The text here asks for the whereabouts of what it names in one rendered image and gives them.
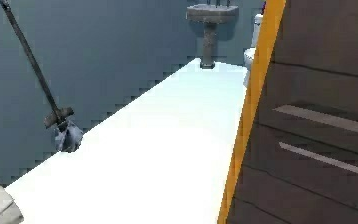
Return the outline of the pale grey box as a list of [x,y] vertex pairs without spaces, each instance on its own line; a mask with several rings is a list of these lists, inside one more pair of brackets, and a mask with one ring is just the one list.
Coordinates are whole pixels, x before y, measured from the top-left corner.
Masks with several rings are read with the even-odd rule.
[[13,197],[0,185],[0,224],[21,224],[23,221],[23,214]]

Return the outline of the brown door with yellow edge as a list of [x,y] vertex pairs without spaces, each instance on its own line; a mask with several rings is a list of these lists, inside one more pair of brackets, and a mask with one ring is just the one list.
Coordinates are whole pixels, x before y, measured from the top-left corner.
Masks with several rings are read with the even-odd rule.
[[217,224],[358,224],[358,0],[266,0]]

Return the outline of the grey stone pedestal sink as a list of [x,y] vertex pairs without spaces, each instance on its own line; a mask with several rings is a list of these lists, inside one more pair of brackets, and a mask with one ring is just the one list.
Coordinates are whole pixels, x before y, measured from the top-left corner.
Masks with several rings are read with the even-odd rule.
[[205,4],[196,4],[186,8],[186,19],[192,22],[203,24],[203,50],[200,61],[201,69],[213,69],[215,59],[213,51],[216,45],[216,30],[219,24],[232,21],[238,14],[239,7],[232,5],[231,0],[227,0],[225,5],[221,0],[207,0]]

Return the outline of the white toilet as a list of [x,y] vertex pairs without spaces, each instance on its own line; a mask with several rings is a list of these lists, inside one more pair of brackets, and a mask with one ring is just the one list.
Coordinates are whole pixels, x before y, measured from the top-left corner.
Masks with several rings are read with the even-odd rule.
[[262,14],[256,14],[253,19],[253,33],[251,39],[251,45],[248,49],[244,51],[244,67],[246,68],[247,72],[244,78],[244,86],[247,87],[249,83],[249,77],[251,72],[251,65],[254,60],[256,46],[258,42],[261,22],[263,19]]

